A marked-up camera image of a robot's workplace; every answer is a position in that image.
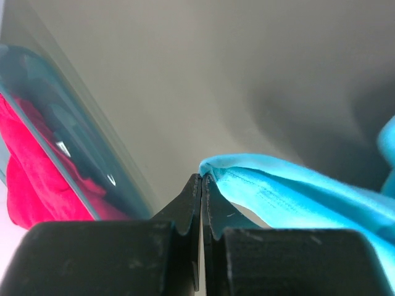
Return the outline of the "cyan t shirt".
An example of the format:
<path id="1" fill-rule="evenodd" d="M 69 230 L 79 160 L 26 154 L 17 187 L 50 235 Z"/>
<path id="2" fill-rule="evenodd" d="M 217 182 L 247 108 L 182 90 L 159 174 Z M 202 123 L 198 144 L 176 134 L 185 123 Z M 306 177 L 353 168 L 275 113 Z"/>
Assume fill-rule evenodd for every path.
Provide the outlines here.
<path id="1" fill-rule="evenodd" d="M 209 157 L 200 163 L 199 173 L 211 174 L 228 201 L 254 212 L 272 228 L 361 232 L 394 286 L 394 170 L 380 192 L 262 154 Z"/>

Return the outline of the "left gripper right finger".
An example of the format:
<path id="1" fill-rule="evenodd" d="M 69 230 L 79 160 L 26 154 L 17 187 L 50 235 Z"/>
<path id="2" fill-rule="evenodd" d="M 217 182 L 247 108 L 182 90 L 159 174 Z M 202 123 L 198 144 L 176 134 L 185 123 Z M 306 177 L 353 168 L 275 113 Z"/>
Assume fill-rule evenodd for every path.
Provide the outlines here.
<path id="1" fill-rule="evenodd" d="M 392 295 L 371 243 L 347 229 L 264 229 L 202 179 L 207 295 Z"/>

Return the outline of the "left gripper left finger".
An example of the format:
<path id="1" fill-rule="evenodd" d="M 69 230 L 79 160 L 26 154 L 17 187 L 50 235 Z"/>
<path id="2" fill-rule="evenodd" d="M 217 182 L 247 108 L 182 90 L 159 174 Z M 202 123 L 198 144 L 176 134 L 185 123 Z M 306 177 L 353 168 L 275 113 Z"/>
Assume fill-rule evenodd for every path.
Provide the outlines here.
<path id="1" fill-rule="evenodd" d="M 53 222 L 22 239 L 2 295 L 193 295 L 199 290 L 199 175 L 148 220 Z"/>

